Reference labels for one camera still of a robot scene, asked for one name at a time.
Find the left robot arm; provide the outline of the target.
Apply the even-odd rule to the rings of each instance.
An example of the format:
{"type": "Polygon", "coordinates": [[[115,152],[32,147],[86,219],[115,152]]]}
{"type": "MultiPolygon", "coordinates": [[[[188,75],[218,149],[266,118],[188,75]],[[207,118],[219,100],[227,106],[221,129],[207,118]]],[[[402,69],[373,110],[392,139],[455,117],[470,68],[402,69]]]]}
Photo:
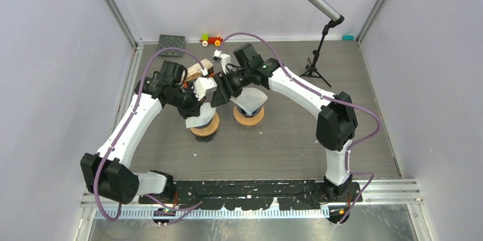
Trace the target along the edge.
{"type": "Polygon", "coordinates": [[[137,196],[152,194],[161,203],[169,203],[175,194],[170,177],[160,171],[134,173],[130,166],[138,145],[149,125],[164,106],[176,107],[187,128],[206,125],[214,111],[205,102],[207,91],[215,88],[208,67],[198,62],[200,76],[184,87],[189,71],[183,65],[165,61],[153,76],[144,75],[134,89],[126,114],[110,137],[94,154],[80,161],[87,190],[101,208],[108,199],[119,205],[131,203],[137,196]]]}

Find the blue glass dripper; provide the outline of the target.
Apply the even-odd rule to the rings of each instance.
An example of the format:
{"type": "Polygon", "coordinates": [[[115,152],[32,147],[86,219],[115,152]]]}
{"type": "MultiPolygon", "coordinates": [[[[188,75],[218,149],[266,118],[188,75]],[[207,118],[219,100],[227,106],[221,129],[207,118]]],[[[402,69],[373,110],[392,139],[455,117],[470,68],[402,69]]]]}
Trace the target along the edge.
{"type": "Polygon", "coordinates": [[[251,117],[254,117],[254,116],[258,115],[258,114],[261,112],[261,109],[262,109],[262,108],[263,108],[263,107],[262,107],[262,106],[260,106],[260,107],[258,107],[256,110],[254,110],[252,113],[249,113],[249,112],[247,112],[247,111],[245,111],[245,110],[243,110],[243,109],[240,109],[240,113],[241,113],[241,114],[242,114],[244,117],[251,118],[251,117]]]}

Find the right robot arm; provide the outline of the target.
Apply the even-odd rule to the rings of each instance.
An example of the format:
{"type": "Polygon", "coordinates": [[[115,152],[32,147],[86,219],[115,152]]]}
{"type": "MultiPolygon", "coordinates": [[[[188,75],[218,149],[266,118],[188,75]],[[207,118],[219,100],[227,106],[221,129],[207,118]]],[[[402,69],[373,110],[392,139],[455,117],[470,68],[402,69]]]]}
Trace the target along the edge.
{"type": "Polygon", "coordinates": [[[327,168],[324,176],[325,194],[340,201],[348,193],[353,176],[346,166],[346,152],[358,126],[351,97],[337,95],[300,79],[276,58],[263,59],[253,45],[247,43],[234,50],[238,66],[231,66],[231,57],[214,51],[213,60],[222,65],[214,75],[217,88],[211,105],[217,107],[232,101],[237,116],[254,119],[263,112],[267,96],[255,89],[262,86],[277,92],[304,109],[317,120],[316,137],[326,150],[327,168]]]}

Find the orange coffee filter box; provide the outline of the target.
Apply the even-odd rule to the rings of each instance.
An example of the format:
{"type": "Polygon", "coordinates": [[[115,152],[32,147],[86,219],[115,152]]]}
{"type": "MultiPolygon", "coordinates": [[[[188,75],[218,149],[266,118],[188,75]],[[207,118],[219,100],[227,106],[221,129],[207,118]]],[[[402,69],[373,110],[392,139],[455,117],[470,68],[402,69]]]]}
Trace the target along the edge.
{"type": "Polygon", "coordinates": [[[214,67],[210,60],[203,59],[200,62],[203,67],[199,63],[195,63],[187,69],[186,83],[199,77],[211,77],[214,75],[214,67]]]}

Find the wooden ring dripper stand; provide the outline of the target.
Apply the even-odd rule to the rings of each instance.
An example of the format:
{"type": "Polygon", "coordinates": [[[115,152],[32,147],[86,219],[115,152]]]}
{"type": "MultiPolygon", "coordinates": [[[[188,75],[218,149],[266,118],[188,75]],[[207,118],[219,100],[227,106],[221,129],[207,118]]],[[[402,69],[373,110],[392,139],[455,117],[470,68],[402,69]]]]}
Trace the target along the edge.
{"type": "Polygon", "coordinates": [[[219,123],[220,123],[219,115],[217,112],[215,112],[213,118],[208,124],[202,127],[193,127],[193,128],[190,128],[189,130],[195,136],[208,137],[214,134],[218,130],[219,123]]]}

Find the white paper coffee filter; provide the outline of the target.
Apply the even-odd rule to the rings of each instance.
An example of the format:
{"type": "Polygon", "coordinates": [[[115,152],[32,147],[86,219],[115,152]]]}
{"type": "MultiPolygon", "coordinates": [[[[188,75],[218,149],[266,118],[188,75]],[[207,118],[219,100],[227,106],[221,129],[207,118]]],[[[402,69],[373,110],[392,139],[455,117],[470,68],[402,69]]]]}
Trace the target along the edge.
{"type": "Polygon", "coordinates": [[[268,100],[268,96],[256,88],[243,88],[238,97],[231,97],[230,100],[239,107],[249,113],[252,113],[258,107],[268,100]]]}

